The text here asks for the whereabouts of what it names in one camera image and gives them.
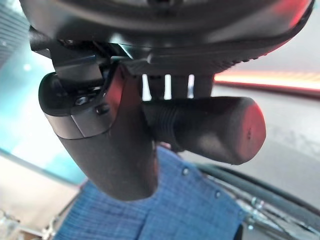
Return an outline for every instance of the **screw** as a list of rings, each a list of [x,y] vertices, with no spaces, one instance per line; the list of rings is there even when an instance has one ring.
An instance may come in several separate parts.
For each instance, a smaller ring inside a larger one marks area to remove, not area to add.
[[[74,43],[74,41],[73,40],[65,40],[65,43],[72,45]]]
[[[97,114],[102,115],[109,112],[110,107],[108,104],[101,104],[100,106],[97,106],[95,110]]]
[[[182,175],[186,176],[188,174],[189,174],[189,169],[188,168],[184,168],[183,171],[182,171]]]
[[[81,105],[87,103],[88,100],[89,100],[88,97],[82,96],[82,97],[78,98],[78,99],[75,101],[75,105],[81,106]]]

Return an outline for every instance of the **blue plaid shirt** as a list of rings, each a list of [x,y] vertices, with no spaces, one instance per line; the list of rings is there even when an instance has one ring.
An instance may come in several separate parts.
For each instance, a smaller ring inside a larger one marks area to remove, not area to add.
[[[244,212],[218,185],[159,147],[159,185],[122,202],[88,182],[55,240],[233,240]]]

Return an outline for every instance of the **ribbed grip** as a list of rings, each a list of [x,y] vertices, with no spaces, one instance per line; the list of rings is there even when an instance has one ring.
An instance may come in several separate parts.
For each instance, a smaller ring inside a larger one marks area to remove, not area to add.
[[[248,97],[156,100],[143,110],[157,141],[219,162],[251,160],[266,138],[261,110]]]

